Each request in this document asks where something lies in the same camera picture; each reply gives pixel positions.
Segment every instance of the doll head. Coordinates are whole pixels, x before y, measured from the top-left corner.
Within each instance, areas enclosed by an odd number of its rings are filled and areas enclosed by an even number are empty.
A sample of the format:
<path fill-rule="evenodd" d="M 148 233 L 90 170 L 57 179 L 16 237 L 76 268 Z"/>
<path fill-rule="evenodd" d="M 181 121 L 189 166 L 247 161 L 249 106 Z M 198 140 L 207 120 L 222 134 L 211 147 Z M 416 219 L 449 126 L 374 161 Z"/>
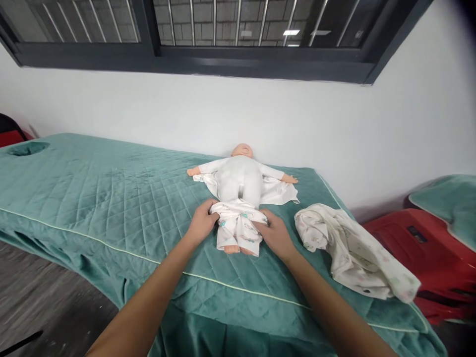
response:
<path fill-rule="evenodd" d="M 248 144 L 240 144 L 232 151 L 232 156 L 245 155 L 249 158 L 253 158 L 253 150 Z"/>

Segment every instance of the floor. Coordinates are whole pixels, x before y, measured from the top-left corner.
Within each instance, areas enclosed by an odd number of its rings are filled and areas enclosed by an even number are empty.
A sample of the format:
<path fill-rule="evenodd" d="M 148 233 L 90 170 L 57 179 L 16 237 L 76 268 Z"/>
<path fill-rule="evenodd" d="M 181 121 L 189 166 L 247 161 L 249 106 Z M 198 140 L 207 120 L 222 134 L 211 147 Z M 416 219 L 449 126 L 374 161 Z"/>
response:
<path fill-rule="evenodd" d="M 0 242 L 0 351 L 44 331 L 9 357 L 84 356 L 117 312 L 76 273 Z M 450 357 L 470 356 L 476 327 L 444 323 L 435 330 Z"/>

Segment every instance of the folded baby clothes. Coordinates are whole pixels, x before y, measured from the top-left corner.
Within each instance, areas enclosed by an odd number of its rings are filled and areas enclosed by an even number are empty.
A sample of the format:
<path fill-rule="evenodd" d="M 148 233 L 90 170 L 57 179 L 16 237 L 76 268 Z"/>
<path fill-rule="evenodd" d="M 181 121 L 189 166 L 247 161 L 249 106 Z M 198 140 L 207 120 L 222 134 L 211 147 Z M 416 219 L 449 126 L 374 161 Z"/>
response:
<path fill-rule="evenodd" d="M 372 298 L 413 301 L 420 281 L 344 210 L 313 204 L 294 218 L 304 247 L 332 256 L 335 281 Z"/>
<path fill-rule="evenodd" d="M 193 180 L 197 182 L 204 182 L 210 192 L 218 197 L 218 181 L 213 174 L 194 175 Z M 263 176 L 263 188 L 261 191 L 260 204 L 275 204 L 283 205 L 289 201 L 299 203 L 298 190 L 292 183 L 282 182 L 276 178 Z"/>
<path fill-rule="evenodd" d="M 251 221 L 268 224 L 266 216 L 241 199 L 215 203 L 210 208 L 210 214 L 215 212 L 220 215 L 217 249 L 224 250 L 227 245 L 238 245 L 258 257 L 263 237 Z"/>

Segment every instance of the doll arm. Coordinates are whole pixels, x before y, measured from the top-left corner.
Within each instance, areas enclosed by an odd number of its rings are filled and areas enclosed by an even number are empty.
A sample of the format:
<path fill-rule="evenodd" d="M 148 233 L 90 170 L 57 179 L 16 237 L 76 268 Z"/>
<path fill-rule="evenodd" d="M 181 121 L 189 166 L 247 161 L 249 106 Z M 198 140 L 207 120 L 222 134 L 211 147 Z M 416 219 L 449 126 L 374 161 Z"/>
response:
<path fill-rule="evenodd" d="M 214 173 L 215 171 L 218 171 L 218 169 L 228 160 L 228 158 L 225 159 L 219 159 L 215 160 L 203 165 L 199 165 L 194 167 L 193 169 L 187 170 L 187 174 L 189 176 L 193 175 L 199 175 L 199 174 L 211 174 Z"/>
<path fill-rule="evenodd" d="M 295 179 L 293 176 L 286 175 L 284 172 L 273 169 L 269 166 L 260 164 L 259 170 L 264 176 L 272 177 L 287 183 L 297 183 L 297 179 Z"/>

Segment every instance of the red chair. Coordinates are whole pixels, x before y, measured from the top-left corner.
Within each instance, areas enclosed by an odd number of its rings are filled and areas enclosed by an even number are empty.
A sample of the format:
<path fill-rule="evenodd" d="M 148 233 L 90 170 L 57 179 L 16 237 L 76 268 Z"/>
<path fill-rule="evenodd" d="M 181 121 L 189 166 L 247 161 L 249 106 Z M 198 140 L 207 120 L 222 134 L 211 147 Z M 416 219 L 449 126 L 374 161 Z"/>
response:
<path fill-rule="evenodd" d="M 430 323 L 476 315 L 476 253 L 445 222 L 410 208 L 363 226 L 421 281 L 415 304 Z"/>
<path fill-rule="evenodd" d="M 12 118 L 0 114 L 0 147 L 27 140 L 28 137 Z"/>

